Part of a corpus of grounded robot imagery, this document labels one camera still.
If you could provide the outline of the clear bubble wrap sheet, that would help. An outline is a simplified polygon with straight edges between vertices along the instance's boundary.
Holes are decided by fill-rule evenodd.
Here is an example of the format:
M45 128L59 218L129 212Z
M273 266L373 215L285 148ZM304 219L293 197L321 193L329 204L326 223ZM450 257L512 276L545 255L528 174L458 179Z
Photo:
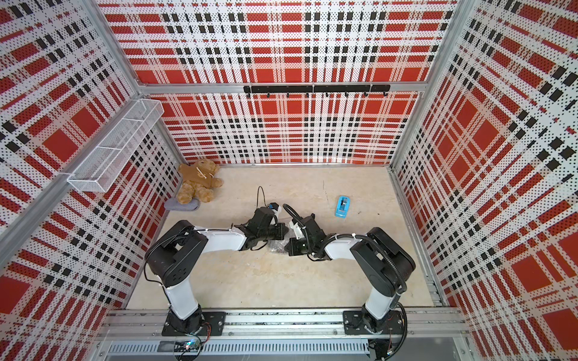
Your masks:
M271 240L268 241L267 247L269 252L274 254L288 254L289 240Z

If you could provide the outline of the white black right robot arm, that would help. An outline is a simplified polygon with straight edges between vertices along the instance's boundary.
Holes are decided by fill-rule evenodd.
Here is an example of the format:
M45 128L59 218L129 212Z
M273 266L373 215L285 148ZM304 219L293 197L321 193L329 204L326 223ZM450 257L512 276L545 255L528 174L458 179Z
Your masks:
M384 230L374 227L366 234L327 235L312 215L293 218L289 229L294 237L285 249L291 257L306 256L314 262L353 260L360 266L372 286L363 306L370 320L384 320L397 308L416 264Z

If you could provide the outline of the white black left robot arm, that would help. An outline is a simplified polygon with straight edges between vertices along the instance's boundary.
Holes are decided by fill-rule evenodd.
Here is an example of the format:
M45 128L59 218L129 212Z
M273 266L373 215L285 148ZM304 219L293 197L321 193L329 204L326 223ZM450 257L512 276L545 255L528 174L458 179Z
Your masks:
M145 262L163 286L170 311L178 320L199 314L190 274L202 254L216 251L250 251L260 242L282 240L288 228L278 221L277 203L259 207L253 217L225 230L203 229L179 221L145 254Z

